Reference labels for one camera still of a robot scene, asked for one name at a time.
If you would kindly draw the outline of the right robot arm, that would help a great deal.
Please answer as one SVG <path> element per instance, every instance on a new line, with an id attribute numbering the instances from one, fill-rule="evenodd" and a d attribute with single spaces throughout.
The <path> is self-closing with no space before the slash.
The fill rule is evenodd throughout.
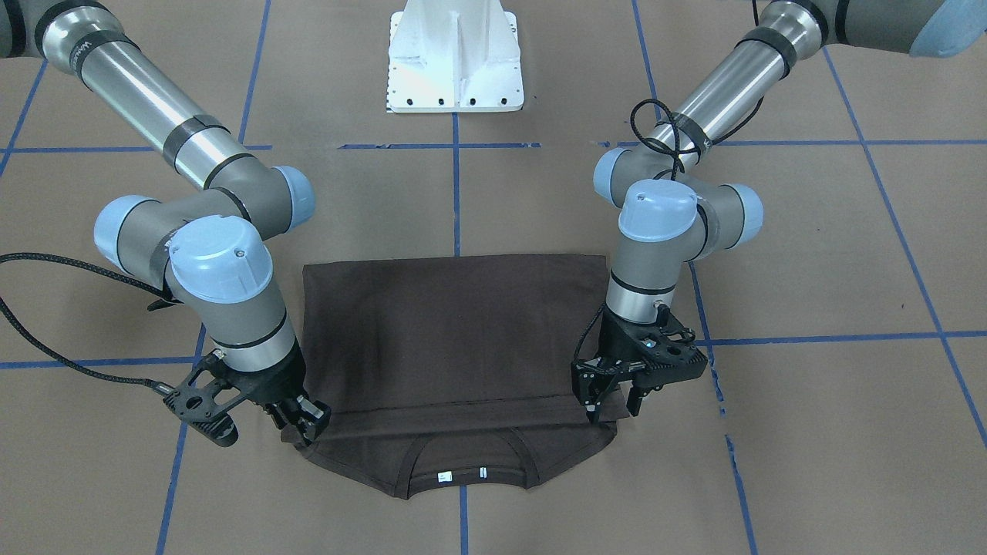
<path id="1" fill-rule="evenodd" d="M 310 180 L 293 167 L 265 166 L 159 70 L 98 1 L 4 1 L 2 56 L 45 60 L 77 78 L 195 189 L 176 200 L 130 194 L 106 205 L 94 243 L 112 270 L 39 253 L 5 255 L 3 262 L 80 267 L 155 294 L 152 309 L 186 305 L 213 348 L 170 385 L 84 368 L 29 334 L 3 305 L 13 328 L 67 368 L 154 391 L 215 445 L 236 442 L 230 412 L 244 401 L 261 407 L 300 445 L 311 445 L 331 410 L 305 390 L 303 354 L 265 246 L 312 217 Z"/>

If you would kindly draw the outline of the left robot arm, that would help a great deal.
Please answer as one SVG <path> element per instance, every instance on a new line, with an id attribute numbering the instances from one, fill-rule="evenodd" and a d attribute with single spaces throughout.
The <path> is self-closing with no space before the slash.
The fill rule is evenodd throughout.
<path id="1" fill-rule="evenodd" d="M 985 40 L 950 59 L 830 45 L 697 178 L 754 187 L 760 235 L 691 264 L 723 414 L 731 348 L 810 345 L 810 375 L 878 368 L 985 431 Z"/>

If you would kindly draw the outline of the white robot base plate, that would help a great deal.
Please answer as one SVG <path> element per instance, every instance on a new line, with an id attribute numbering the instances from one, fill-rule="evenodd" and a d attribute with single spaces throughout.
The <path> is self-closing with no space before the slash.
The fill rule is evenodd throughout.
<path id="1" fill-rule="evenodd" d="M 409 1 L 389 32 L 388 112 L 523 108 L 517 18 L 500 1 Z"/>

